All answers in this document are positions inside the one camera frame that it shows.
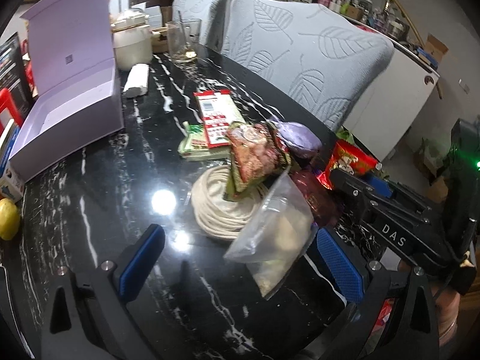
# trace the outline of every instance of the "white cabinet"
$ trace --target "white cabinet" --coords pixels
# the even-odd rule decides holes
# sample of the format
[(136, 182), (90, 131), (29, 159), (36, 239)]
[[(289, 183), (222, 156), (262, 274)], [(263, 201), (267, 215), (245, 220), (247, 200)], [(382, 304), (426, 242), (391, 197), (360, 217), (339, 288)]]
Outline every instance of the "white cabinet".
[(383, 161), (422, 109), (438, 78), (397, 46), (387, 69), (364, 91), (343, 125)]

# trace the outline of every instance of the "white ceramic jar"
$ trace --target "white ceramic jar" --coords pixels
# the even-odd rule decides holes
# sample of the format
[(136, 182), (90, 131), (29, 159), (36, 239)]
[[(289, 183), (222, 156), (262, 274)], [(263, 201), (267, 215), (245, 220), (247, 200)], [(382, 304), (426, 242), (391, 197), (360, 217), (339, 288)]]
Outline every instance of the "white ceramic jar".
[(136, 64), (149, 64), (152, 59), (152, 31), (148, 15), (125, 12), (112, 24), (113, 48), (117, 66), (129, 71)]

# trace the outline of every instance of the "lavender box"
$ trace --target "lavender box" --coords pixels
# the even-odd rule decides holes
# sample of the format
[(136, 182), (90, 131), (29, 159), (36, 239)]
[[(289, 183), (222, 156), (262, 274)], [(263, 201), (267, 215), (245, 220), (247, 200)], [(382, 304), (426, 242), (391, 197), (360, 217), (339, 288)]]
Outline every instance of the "lavender box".
[(10, 164), (28, 181), (124, 125), (109, 0), (41, 0), (22, 17), (39, 98)]

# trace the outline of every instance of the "box lid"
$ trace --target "box lid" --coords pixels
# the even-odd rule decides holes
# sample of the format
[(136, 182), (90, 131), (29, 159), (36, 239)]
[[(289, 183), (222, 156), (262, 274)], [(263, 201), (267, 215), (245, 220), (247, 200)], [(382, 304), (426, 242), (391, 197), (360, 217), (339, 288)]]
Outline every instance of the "box lid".
[(22, 18), (39, 95), (114, 57), (109, 0), (40, 0)]

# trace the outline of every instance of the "barcode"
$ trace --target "barcode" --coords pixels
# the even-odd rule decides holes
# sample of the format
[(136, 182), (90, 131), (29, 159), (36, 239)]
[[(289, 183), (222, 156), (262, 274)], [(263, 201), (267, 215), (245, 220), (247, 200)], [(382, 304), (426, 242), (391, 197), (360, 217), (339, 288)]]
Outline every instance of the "barcode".
[(207, 102), (202, 102), (202, 107), (204, 111), (213, 111), (213, 105), (212, 103), (207, 103)]

